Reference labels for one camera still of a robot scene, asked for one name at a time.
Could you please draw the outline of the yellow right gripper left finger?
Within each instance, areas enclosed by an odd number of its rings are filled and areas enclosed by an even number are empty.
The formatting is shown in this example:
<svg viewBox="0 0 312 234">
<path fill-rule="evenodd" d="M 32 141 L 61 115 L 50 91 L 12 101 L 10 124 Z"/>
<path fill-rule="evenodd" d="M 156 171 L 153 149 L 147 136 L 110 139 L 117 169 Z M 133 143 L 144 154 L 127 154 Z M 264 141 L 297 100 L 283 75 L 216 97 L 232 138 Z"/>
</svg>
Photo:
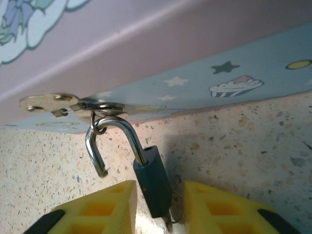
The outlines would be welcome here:
<svg viewBox="0 0 312 234">
<path fill-rule="evenodd" d="M 27 234 L 133 234 L 137 185 L 126 180 L 66 202 L 43 215 Z"/>
</svg>

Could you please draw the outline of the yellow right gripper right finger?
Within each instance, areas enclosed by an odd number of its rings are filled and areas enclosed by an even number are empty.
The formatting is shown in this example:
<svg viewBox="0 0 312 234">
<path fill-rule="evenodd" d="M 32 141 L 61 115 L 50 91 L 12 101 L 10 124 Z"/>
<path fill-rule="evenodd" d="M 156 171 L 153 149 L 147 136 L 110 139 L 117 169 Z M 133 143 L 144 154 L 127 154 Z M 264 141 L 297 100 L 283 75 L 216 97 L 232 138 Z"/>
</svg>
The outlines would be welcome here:
<svg viewBox="0 0 312 234">
<path fill-rule="evenodd" d="M 297 234 L 275 209 L 194 181 L 184 182 L 189 234 Z"/>
</svg>

